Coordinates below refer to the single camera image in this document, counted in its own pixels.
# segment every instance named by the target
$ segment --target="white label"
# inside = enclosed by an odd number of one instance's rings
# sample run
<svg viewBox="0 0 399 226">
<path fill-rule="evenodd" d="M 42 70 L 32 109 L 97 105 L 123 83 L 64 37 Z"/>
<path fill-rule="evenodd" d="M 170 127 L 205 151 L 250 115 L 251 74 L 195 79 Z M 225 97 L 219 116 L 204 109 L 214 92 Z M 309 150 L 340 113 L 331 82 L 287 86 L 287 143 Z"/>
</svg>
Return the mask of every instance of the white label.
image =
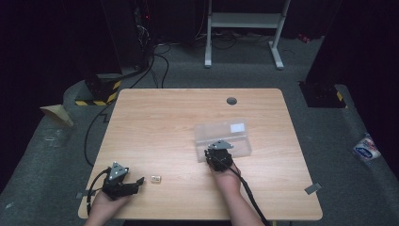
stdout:
<svg viewBox="0 0 399 226">
<path fill-rule="evenodd" d="M 246 130 L 246 127 L 243 123 L 230 125 L 230 131 L 232 133 L 244 132 L 245 130 Z"/>
</svg>

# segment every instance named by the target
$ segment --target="small cube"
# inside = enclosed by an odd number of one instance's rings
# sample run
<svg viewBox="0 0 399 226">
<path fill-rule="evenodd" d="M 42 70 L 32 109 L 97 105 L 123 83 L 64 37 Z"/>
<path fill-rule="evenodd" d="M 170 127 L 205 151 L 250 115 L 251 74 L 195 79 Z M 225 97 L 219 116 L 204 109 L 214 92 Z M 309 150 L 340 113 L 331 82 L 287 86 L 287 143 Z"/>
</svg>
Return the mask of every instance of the small cube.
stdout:
<svg viewBox="0 0 399 226">
<path fill-rule="evenodd" d="M 151 182 L 161 183 L 161 176 L 151 176 Z"/>
</svg>

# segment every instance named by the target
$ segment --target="cable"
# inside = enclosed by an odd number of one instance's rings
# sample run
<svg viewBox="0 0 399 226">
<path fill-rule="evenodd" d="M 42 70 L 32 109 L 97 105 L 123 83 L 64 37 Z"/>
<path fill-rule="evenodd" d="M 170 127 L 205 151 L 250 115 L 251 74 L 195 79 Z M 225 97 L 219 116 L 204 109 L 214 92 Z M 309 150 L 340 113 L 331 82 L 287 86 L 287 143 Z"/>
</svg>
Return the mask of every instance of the cable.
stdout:
<svg viewBox="0 0 399 226">
<path fill-rule="evenodd" d="M 283 49 L 282 52 L 284 52 L 284 53 L 289 52 L 289 53 L 291 53 L 293 55 L 293 57 L 295 56 L 295 52 L 292 51 L 292 50 Z"/>
<path fill-rule="evenodd" d="M 91 195 L 92 195 L 92 193 L 93 193 L 93 187 L 94 187 L 94 184 L 96 184 L 96 182 L 97 182 L 97 180 L 103 175 L 103 174 L 105 174 L 105 173 L 109 173 L 111 171 L 111 168 L 107 168 L 107 169 L 105 169 L 105 170 L 103 170 L 102 172 L 100 172 L 100 174 L 98 174 L 97 176 L 96 176 L 96 178 L 94 178 L 94 180 L 93 180 L 93 182 L 91 183 L 91 186 L 90 186 L 90 189 L 88 190 L 88 195 L 87 195 L 87 198 L 86 198 L 86 206 L 87 206 L 87 210 L 88 210 L 88 216 L 90 215 L 90 210 L 91 210 Z"/>
<path fill-rule="evenodd" d="M 169 70 L 169 61 L 163 56 L 160 56 L 160 55 L 155 55 L 155 56 L 156 57 L 161 57 L 167 63 L 167 69 L 165 70 L 164 77 L 162 78 L 162 83 L 161 83 L 161 88 L 163 89 L 164 88 L 164 83 L 165 83 L 165 78 L 167 77 L 167 73 L 168 73 L 168 70 Z"/>
<path fill-rule="evenodd" d="M 138 30 L 141 30 L 141 33 L 138 35 L 138 40 L 140 41 L 141 48 L 144 50 L 146 48 L 146 46 L 147 46 L 148 41 L 149 41 L 150 33 L 142 25 L 138 25 L 137 28 L 138 28 Z"/>
<path fill-rule="evenodd" d="M 108 121 L 106 121 L 106 116 L 107 116 L 108 114 L 103 114 L 103 113 L 106 111 L 106 109 L 107 109 L 108 107 L 110 107 L 110 106 L 113 105 L 114 103 L 115 103 L 115 100 L 114 100 L 111 104 L 107 105 L 102 111 L 100 111 L 100 113 L 98 113 L 98 114 L 96 115 L 96 117 L 94 117 L 94 119 L 91 121 L 90 125 L 88 126 L 88 130 L 86 131 L 85 145 L 84 145 L 83 153 L 85 154 L 86 162 L 87 162 L 91 167 L 94 167 L 94 164 L 92 164 L 92 163 L 88 160 L 88 133 L 90 132 L 91 126 L 92 126 L 93 123 L 97 120 L 97 118 L 98 118 L 99 116 L 105 116 L 104 122 L 108 122 Z"/>
<path fill-rule="evenodd" d="M 101 190 L 101 189 L 103 189 L 103 188 L 101 187 L 101 188 L 97 188 L 97 189 L 92 190 L 92 191 L 91 191 L 91 195 L 95 194 L 96 191 Z"/>
<path fill-rule="evenodd" d="M 162 55 L 162 54 L 165 54 L 165 53 L 167 53 L 167 52 L 170 51 L 171 45 L 170 45 L 169 43 L 157 44 L 157 45 L 155 46 L 155 48 L 157 48 L 158 46 L 163 46 L 163 45 L 167 45 L 167 46 L 168 46 L 168 49 L 167 49 L 166 51 L 164 51 L 164 52 L 161 52 L 161 53 L 155 53 L 156 55 Z"/>
<path fill-rule="evenodd" d="M 268 41 L 272 38 L 273 36 L 264 36 L 264 35 L 259 35 L 259 37 L 256 40 L 240 40 L 237 38 L 238 43 L 258 43 L 258 42 L 263 42 L 263 41 Z"/>
<path fill-rule="evenodd" d="M 226 164 L 224 164 L 222 161 L 220 161 L 218 158 L 211 156 L 213 159 L 215 159 L 218 163 L 220 163 L 221 165 L 223 165 L 225 168 L 229 169 L 230 171 L 232 171 L 241 181 L 241 183 L 243 184 L 244 189 L 246 190 L 246 193 L 249 197 L 250 202 L 252 203 L 253 207 L 255 208 L 256 212 L 258 213 L 258 215 L 261 217 L 262 223 L 266 226 L 271 226 L 270 223 L 267 221 L 267 219 L 264 217 L 261 209 L 259 208 L 258 204 L 255 202 L 255 199 L 253 198 L 252 195 L 252 191 L 249 188 L 248 183 L 246 182 L 246 180 L 244 180 L 244 178 L 234 169 L 232 169 L 231 167 L 227 166 Z"/>
<path fill-rule="evenodd" d="M 141 81 L 141 79 L 143 79 L 150 72 L 150 70 L 152 69 L 153 62 L 154 62 L 154 57 L 152 56 L 152 62 L 150 64 L 149 69 L 130 87 L 130 89 L 132 89 L 135 85 L 137 85 L 137 83 Z"/>
<path fill-rule="evenodd" d="M 199 32 L 197 33 L 197 35 L 195 36 L 195 38 L 197 38 L 197 37 L 199 36 L 200 31 L 202 30 L 203 22 L 205 21 L 205 13 L 206 13 L 206 2 L 205 2 L 205 0 L 203 0 L 202 21 L 201 21 L 201 23 L 200 23 Z"/>
<path fill-rule="evenodd" d="M 221 40 L 221 41 L 232 41 L 232 44 L 231 44 L 230 46 L 228 46 L 228 47 L 218 47 L 218 46 L 216 46 L 216 45 L 214 44 L 214 42 L 213 42 L 213 43 L 212 43 L 212 47 L 215 47 L 215 48 L 218 49 L 218 50 L 227 50 L 227 49 L 230 49 L 230 48 L 232 48 L 232 47 L 235 45 L 235 43 L 237 43 L 237 38 L 236 38 L 234 35 L 230 35 L 230 36 L 225 36 L 225 35 L 223 35 L 223 36 L 218 36 L 218 35 L 216 35 L 216 37 L 217 37 L 218 40 Z"/>
<path fill-rule="evenodd" d="M 153 70 L 151 70 L 151 73 L 152 73 L 153 83 L 155 83 L 155 86 L 158 89 L 158 79 L 156 78 L 156 74 L 155 74 L 155 72 Z"/>
<path fill-rule="evenodd" d="M 204 38 L 206 38 L 206 34 L 202 34 L 200 37 L 196 37 L 196 40 L 202 40 Z"/>
</svg>

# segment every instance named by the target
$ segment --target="human hand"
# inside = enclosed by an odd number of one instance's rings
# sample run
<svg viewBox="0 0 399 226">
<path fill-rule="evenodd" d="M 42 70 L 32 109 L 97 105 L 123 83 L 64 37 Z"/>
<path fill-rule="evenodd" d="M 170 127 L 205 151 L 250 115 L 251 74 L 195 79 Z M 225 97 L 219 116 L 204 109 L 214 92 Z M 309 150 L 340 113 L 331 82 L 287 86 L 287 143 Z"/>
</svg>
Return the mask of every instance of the human hand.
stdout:
<svg viewBox="0 0 399 226">
<path fill-rule="evenodd" d="M 231 165 L 231 168 L 241 175 L 241 171 L 235 166 L 234 163 Z M 226 169 L 225 171 L 214 171 L 212 168 L 210 168 L 210 170 L 215 178 L 217 187 L 224 196 L 240 194 L 240 178 L 238 178 L 238 176 L 235 175 L 231 170 Z"/>
<path fill-rule="evenodd" d="M 91 205 L 90 215 L 85 226 L 105 225 L 131 198 L 132 196 L 124 196 L 113 201 L 105 193 L 100 191 Z"/>
</svg>

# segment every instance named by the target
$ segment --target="dark background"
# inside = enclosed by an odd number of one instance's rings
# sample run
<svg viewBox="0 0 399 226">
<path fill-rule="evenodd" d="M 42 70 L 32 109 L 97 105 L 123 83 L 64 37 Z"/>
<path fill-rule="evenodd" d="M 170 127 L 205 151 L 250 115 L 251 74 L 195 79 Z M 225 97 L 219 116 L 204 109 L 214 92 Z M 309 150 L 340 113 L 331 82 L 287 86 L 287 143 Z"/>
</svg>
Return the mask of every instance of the dark background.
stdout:
<svg viewBox="0 0 399 226">
<path fill-rule="evenodd" d="M 190 27 L 186 31 L 195 35 L 200 27 L 202 1 L 185 1 L 187 3 L 181 5 L 180 12 L 195 11 L 194 15 L 179 14 L 180 1 L 177 0 L 159 0 L 158 6 L 167 2 L 176 7 L 170 15 L 158 9 L 158 17 L 152 17 L 152 22 L 164 29 L 156 31 L 155 26 L 155 31 L 172 40 L 177 37 L 190 40 L 190 36 L 180 35 L 184 29 L 179 24 L 170 24 L 168 20 L 179 22 L 176 18 L 186 17 L 181 21 L 185 26 L 187 21 L 194 23 L 192 27 L 196 29 Z M 1 126 L 5 144 L 0 151 L 1 190 L 42 118 L 39 107 L 62 104 L 64 91 L 84 79 L 69 54 L 66 41 L 69 32 L 64 29 L 65 3 L 68 0 L 0 3 L 0 72 L 5 122 Z M 398 175 L 395 139 L 399 107 L 394 76 L 395 66 L 399 65 L 399 49 L 394 32 L 399 28 L 396 17 L 399 8 L 393 0 L 344 1 L 328 32 L 340 3 L 338 0 L 293 0 L 282 36 L 295 39 L 298 34 L 305 34 L 310 39 L 319 39 L 327 34 L 316 60 L 321 63 L 313 65 L 324 65 L 319 67 L 316 81 L 328 77 L 332 78 L 328 81 L 348 86 L 366 127 Z M 243 1 L 238 0 L 229 1 L 228 6 L 224 1 L 214 1 L 214 4 L 215 9 L 225 11 L 243 8 Z M 280 2 L 254 0 L 244 5 L 245 11 L 256 12 L 260 8 L 274 10 Z"/>
</svg>

